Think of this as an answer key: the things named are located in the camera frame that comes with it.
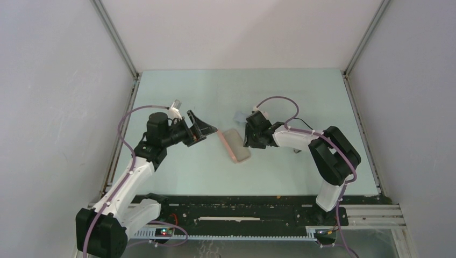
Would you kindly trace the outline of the light blue cleaning cloth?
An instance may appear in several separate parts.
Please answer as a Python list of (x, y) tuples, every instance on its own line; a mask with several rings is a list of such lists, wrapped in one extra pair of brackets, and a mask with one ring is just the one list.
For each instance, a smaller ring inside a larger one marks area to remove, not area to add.
[(233, 116), (233, 120), (240, 124), (245, 124), (245, 123), (247, 123), (246, 119), (249, 115), (250, 115), (249, 113), (243, 113), (241, 111), (236, 111)]

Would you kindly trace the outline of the pink glasses case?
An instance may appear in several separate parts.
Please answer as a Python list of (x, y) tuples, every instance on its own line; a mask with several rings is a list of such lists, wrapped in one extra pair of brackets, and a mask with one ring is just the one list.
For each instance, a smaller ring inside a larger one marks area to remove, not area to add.
[(251, 157), (251, 152), (244, 147), (244, 141), (236, 129), (218, 131), (217, 134), (233, 163), (242, 163)]

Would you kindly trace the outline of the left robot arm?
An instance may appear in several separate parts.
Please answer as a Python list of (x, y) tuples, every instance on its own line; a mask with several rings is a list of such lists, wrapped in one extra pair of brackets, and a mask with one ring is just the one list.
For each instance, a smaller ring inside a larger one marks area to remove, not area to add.
[(132, 148), (131, 159), (120, 179), (90, 209), (82, 208), (76, 215), (76, 244), (83, 257), (121, 257), (127, 242), (146, 224), (163, 224), (170, 209), (155, 199), (143, 199), (129, 209), (138, 188), (157, 171), (167, 155), (167, 148), (183, 143), (190, 147), (216, 133), (216, 127), (197, 118), (192, 110), (188, 126), (175, 107), (159, 106), (160, 112), (149, 115), (146, 132)]

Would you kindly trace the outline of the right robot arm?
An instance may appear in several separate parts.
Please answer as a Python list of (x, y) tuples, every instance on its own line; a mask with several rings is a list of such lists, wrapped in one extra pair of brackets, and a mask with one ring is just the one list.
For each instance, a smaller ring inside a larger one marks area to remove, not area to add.
[(361, 163), (360, 154), (339, 128), (330, 126), (323, 131), (308, 131), (291, 128), (282, 122), (271, 124), (261, 111), (254, 111), (246, 117), (244, 146), (310, 151), (323, 179), (316, 197), (317, 207), (312, 211), (313, 219), (321, 225), (334, 218), (333, 209), (341, 200), (342, 191), (357, 179), (356, 168)]

